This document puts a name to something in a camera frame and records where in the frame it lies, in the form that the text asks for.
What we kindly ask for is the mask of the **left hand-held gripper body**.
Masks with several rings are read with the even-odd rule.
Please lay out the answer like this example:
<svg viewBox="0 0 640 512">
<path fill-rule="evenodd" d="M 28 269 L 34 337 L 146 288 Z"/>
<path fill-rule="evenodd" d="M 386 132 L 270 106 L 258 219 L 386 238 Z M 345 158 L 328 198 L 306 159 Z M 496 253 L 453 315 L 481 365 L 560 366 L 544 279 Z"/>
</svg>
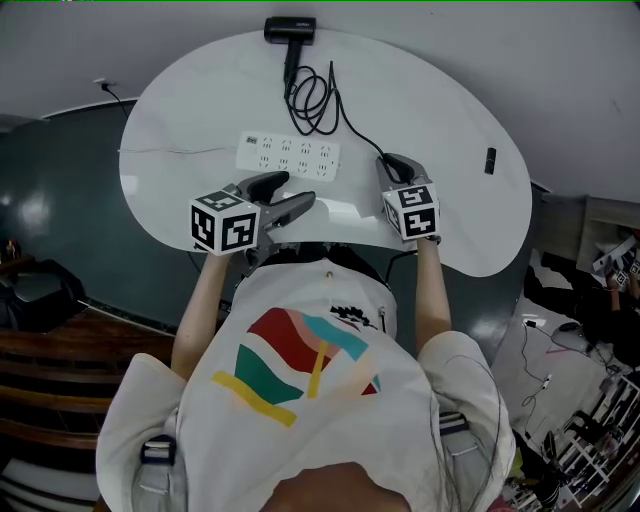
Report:
<svg viewBox="0 0 640 512">
<path fill-rule="evenodd" d="M 272 249 L 263 225 L 266 209 L 251 202 L 235 184 L 192 199 L 189 218 L 195 251 L 243 256 L 247 272 L 268 258 Z"/>
</svg>

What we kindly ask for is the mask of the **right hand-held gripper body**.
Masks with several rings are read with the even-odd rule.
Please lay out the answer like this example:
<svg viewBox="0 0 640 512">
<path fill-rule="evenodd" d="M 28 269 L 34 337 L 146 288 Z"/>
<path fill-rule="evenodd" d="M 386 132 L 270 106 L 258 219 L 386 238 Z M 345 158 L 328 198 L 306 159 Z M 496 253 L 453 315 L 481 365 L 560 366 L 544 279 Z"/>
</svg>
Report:
<svg viewBox="0 0 640 512">
<path fill-rule="evenodd" d="M 386 191 L 382 199 L 388 222 L 404 242 L 441 240 L 440 203 L 432 183 Z"/>
</svg>

